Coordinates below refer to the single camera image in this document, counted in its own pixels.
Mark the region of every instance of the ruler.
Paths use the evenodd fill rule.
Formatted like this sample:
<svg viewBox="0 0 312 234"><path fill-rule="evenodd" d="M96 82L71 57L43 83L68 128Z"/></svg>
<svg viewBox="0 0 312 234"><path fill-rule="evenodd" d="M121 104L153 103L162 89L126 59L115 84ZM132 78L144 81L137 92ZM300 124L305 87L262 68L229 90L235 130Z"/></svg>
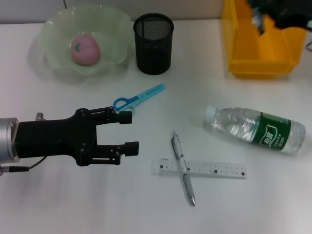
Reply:
<svg viewBox="0 0 312 234"><path fill-rule="evenodd" d="M191 176L246 179L244 164L186 161L187 170ZM161 158L152 161L152 173L160 175L180 174L179 164L176 160Z"/></svg>

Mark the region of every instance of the metal cylinder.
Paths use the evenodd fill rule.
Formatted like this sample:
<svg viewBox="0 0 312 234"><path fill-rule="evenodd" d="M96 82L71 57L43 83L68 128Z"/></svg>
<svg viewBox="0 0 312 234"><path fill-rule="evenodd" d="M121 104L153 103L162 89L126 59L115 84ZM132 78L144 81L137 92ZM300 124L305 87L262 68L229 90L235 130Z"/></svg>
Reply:
<svg viewBox="0 0 312 234"><path fill-rule="evenodd" d="M43 118L43 113L38 112L38 113L36 114L36 121L42 121L42 120L45 120L45 119Z"/></svg>
<svg viewBox="0 0 312 234"><path fill-rule="evenodd" d="M14 146L18 126L17 118L0 118L0 163L19 161Z"/></svg>

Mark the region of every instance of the plastic bottle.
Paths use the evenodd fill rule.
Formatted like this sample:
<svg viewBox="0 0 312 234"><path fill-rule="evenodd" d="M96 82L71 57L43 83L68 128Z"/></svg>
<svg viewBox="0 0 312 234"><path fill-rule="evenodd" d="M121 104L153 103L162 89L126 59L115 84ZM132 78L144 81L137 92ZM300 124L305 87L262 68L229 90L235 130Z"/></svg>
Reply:
<svg viewBox="0 0 312 234"><path fill-rule="evenodd" d="M306 128L299 122L247 108L219 110L209 106L204 125L287 154L295 154L301 148L306 134Z"/></svg>

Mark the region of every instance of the pen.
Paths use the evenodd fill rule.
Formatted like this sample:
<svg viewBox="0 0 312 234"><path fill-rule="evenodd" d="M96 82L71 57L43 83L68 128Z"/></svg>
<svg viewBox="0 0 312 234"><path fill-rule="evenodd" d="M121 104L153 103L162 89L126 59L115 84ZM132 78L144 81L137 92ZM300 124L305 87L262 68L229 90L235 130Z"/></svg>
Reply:
<svg viewBox="0 0 312 234"><path fill-rule="evenodd" d="M191 184L190 175L187 173L187 167L186 167L185 158L182 152L179 136L176 134L175 131L172 132L171 144L175 153L175 157L178 160L179 165L180 165L180 170L181 170L187 197L190 203L193 206L195 206L195 194L194 194L193 187Z"/></svg>

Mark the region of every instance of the black cable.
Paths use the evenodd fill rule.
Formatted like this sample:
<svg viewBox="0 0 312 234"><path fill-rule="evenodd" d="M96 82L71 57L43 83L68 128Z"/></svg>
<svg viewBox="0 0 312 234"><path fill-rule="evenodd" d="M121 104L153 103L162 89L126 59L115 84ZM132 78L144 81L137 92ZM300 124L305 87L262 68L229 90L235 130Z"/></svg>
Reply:
<svg viewBox="0 0 312 234"><path fill-rule="evenodd" d="M307 50L309 50L310 52L312 52L312 48L310 48L311 45L312 45L312 40L310 43L306 45Z"/></svg>
<svg viewBox="0 0 312 234"><path fill-rule="evenodd" d="M40 159L37 163L35 163L34 165L28 167L28 169L33 169L34 167L38 166L40 163L42 163L48 156L43 157L42 159Z"/></svg>
<svg viewBox="0 0 312 234"><path fill-rule="evenodd" d="M16 167L16 166L9 166L9 167L2 167L1 172L27 172L30 169L33 169L34 167L38 166L40 163L42 163L48 156L43 157L38 162L36 162L34 165L30 167Z"/></svg>
<svg viewBox="0 0 312 234"><path fill-rule="evenodd" d="M66 0L63 0L63 3L64 3L64 7L65 7L65 9L67 9Z"/></svg>

